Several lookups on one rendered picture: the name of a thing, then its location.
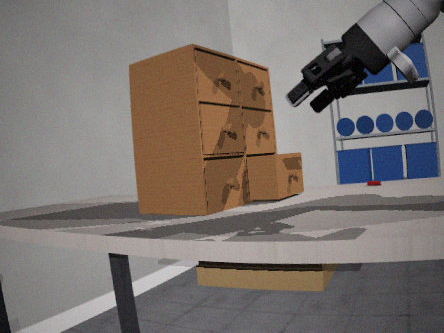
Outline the small wooden chest of drawers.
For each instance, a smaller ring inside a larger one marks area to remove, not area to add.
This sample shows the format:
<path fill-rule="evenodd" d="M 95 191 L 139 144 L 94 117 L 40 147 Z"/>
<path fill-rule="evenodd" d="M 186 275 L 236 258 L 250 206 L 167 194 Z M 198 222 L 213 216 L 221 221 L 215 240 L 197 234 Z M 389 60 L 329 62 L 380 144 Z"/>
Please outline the small wooden chest of drawers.
<path fill-rule="evenodd" d="M 239 103 L 198 98 L 195 50 L 234 61 Z M 237 61 L 267 71 L 271 108 L 241 103 Z M 130 64 L 129 82 L 140 214 L 207 216 L 256 202 L 250 200 L 246 157 L 277 154 L 268 67 L 189 44 Z M 203 103 L 239 108 L 245 152 L 203 155 L 199 112 Z M 275 150 L 246 152 L 242 108 L 272 114 Z M 208 212 L 204 161 L 242 157 L 248 201 Z"/>

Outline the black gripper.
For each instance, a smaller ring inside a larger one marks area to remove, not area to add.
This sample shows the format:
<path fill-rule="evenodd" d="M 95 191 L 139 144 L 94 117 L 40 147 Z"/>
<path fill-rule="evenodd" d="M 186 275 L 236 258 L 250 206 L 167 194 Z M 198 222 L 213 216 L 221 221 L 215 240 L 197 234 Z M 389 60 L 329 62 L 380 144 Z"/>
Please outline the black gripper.
<path fill-rule="evenodd" d="M 335 99 L 345 98 L 367 78 L 364 66 L 372 75 L 377 75 L 390 63 L 357 23 L 348 29 L 341 39 L 346 44 L 344 49 L 340 51 L 332 44 L 302 68 L 304 79 L 285 95 L 292 107 L 297 107 L 315 90 L 327 86 L 328 90 L 324 89 L 310 102 L 312 109 L 320 113 Z"/>

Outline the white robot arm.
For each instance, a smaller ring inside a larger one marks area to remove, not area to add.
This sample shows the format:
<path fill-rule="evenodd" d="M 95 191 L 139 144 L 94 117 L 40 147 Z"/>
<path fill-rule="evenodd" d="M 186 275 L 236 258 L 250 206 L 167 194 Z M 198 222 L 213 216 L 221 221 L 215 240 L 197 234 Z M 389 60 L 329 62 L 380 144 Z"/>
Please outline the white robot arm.
<path fill-rule="evenodd" d="M 444 0 L 383 0 L 356 23 L 412 85 L 419 74 L 402 52 L 440 11 L 444 13 Z"/>

